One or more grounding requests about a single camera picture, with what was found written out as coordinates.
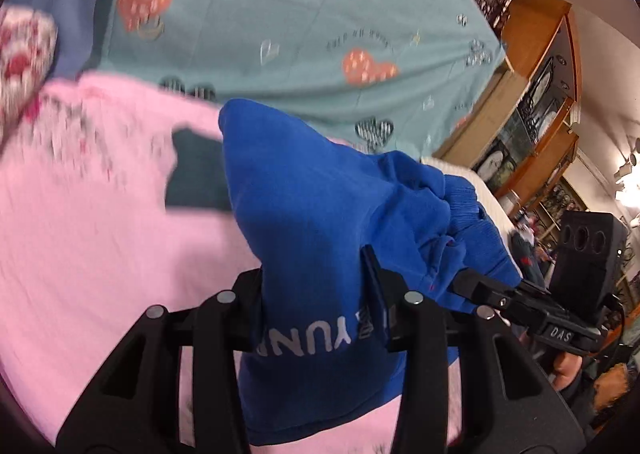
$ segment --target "teal bedsheet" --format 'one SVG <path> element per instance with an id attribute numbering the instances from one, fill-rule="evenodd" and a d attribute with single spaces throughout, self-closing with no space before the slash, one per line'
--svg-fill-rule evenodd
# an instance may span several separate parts
<path id="1" fill-rule="evenodd" d="M 89 68 L 430 155 L 504 58 L 474 0 L 98 0 Z"/>

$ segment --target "metal rivet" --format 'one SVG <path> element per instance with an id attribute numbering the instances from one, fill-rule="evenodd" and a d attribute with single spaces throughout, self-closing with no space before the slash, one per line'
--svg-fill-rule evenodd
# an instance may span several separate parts
<path id="1" fill-rule="evenodd" d="M 494 317 L 495 311 L 490 306 L 478 306 L 476 308 L 476 315 L 478 315 L 480 319 L 489 320 Z"/>
<path id="2" fill-rule="evenodd" d="M 424 296 L 419 291 L 411 290 L 404 294 L 404 300 L 409 304 L 420 304 L 424 301 Z"/>
<path id="3" fill-rule="evenodd" d="M 217 294 L 216 299 L 222 304 L 231 304 L 236 300 L 236 294 L 231 290 L 221 291 Z"/>
<path id="4" fill-rule="evenodd" d="M 149 319 L 158 319 L 164 315 L 164 308 L 159 304 L 154 304 L 146 309 L 145 315 L 149 317 Z"/>

